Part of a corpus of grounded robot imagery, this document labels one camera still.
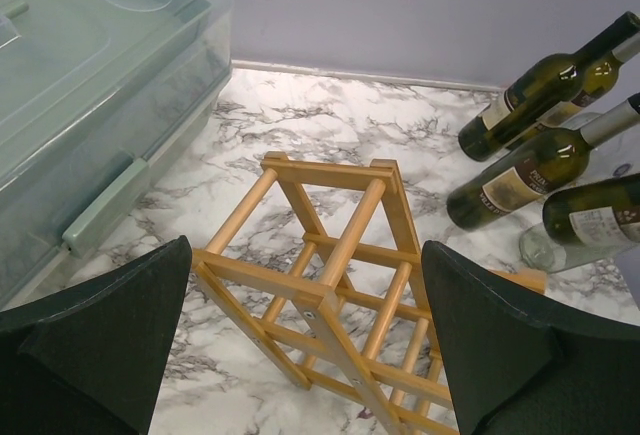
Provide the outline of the green wine bottle brown label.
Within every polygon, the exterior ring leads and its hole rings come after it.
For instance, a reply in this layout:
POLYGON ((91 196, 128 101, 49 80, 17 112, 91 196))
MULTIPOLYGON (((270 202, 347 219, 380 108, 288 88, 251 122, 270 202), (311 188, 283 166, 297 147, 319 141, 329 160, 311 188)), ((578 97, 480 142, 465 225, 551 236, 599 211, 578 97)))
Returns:
POLYGON ((638 124, 635 93, 578 129, 545 130, 452 191, 447 214, 465 231, 482 228, 574 181, 595 148, 638 124))

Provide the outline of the green wine bottle white label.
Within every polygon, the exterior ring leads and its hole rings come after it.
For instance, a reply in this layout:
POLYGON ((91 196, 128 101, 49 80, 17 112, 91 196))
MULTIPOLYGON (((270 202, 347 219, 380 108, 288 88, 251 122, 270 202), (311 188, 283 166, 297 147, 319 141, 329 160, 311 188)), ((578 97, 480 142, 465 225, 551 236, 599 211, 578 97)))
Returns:
POLYGON ((639 242, 639 175, 559 191, 542 210, 548 236, 561 245, 628 246, 639 242))

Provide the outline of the dark green wine bottle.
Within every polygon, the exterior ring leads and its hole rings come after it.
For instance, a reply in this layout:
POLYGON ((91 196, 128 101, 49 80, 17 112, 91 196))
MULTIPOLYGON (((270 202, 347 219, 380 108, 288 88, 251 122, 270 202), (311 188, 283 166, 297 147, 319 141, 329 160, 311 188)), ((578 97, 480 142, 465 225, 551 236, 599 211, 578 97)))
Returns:
POLYGON ((519 139, 579 93, 591 66, 638 33, 639 17, 627 11, 577 51, 541 59, 461 129, 462 151, 484 161, 519 139))

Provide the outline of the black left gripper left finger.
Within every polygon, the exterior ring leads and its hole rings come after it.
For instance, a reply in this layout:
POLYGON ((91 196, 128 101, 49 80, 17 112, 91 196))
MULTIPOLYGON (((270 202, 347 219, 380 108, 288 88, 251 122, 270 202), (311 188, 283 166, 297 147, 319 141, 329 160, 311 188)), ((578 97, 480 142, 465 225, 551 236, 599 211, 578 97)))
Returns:
POLYGON ((148 433, 191 262, 180 236, 2 312, 2 433, 148 433))

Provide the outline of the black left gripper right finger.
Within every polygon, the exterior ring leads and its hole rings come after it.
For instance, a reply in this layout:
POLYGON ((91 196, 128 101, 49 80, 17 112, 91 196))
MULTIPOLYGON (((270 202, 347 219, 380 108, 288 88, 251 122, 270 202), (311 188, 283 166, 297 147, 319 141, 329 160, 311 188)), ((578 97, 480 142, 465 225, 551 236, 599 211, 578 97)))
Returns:
POLYGON ((559 303, 437 241, 421 262, 461 433, 638 433, 638 326, 559 303))

